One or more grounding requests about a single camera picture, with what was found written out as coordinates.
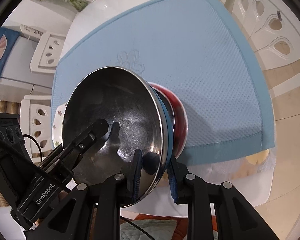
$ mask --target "table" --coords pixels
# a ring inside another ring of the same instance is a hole
[[[74,19],[61,56],[102,23],[146,1],[149,0],[96,0],[88,5]],[[253,206],[257,206],[268,199],[272,177],[273,170],[269,170],[232,182]],[[175,205],[168,187],[156,187],[144,200],[126,210],[159,216],[187,216],[187,206]]]

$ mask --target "screw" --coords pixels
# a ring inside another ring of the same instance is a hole
[[[195,175],[192,174],[192,173],[188,173],[188,174],[186,175],[186,179],[193,180],[193,179],[195,179]]]
[[[124,179],[124,175],[122,173],[118,173],[118,174],[116,174],[114,176],[114,179],[116,179],[116,180],[122,180],[122,179]]]
[[[84,183],[80,183],[78,186],[77,186],[77,189],[78,190],[85,190],[87,188],[87,185],[84,184]]]
[[[228,181],[224,182],[222,185],[224,188],[232,188],[232,184]]]

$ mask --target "cable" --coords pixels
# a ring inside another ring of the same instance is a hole
[[[23,137],[27,137],[27,138],[33,140],[33,142],[35,143],[35,145],[36,145],[37,148],[39,149],[39,153],[40,153],[40,162],[42,163],[42,151],[41,151],[41,147],[40,147],[40,145],[38,144],[38,142],[37,142],[31,135],[23,134],[22,136],[23,136]]]
[[[140,230],[142,233],[144,233],[146,236],[148,236],[151,240],[155,240],[151,235],[149,235],[149,233],[147,233],[146,231],[144,231],[141,227],[138,227],[135,223],[132,223],[129,219],[120,216],[120,218],[124,221],[126,221],[127,223],[129,223],[130,225],[132,225],[133,227],[135,227],[136,229]]]
[[[63,185],[60,181],[52,177],[50,174],[46,173],[45,171],[41,170],[39,167],[34,165],[31,161],[27,160],[26,158],[22,157],[20,153],[15,150],[14,148],[10,147],[8,144],[0,140],[0,148],[5,149],[10,155],[14,155],[19,160],[23,161],[24,164],[26,164],[29,168],[31,168],[35,173],[41,175],[42,177],[45,177],[46,179],[49,179],[54,184],[62,188],[65,192],[69,193],[71,190],[69,190],[65,185]]]

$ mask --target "blue cloth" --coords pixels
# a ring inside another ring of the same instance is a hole
[[[258,61],[218,0],[153,0],[105,22],[59,62],[52,116],[103,66],[172,90],[189,121],[178,160],[215,163],[274,147],[271,99]]]
[[[0,77],[1,77],[1,73],[4,67],[4,64],[6,63],[6,60],[9,57],[9,54],[13,48],[13,45],[15,44],[15,42],[17,41],[17,38],[19,37],[19,32],[1,27],[0,28],[0,39],[5,36],[6,40],[7,40],[7,47],[5,48],[4,54],[2,56],[2,58],[0,59]]]

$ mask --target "red plate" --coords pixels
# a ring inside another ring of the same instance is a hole
[[[165,94],[172,105],[175,114],[175,128],[172,152],[174,153],[175,157],[178,158],[186,145],[188,136],[188,118],[186,110],[175,93],[156,83],[149,82],[149,85]]]

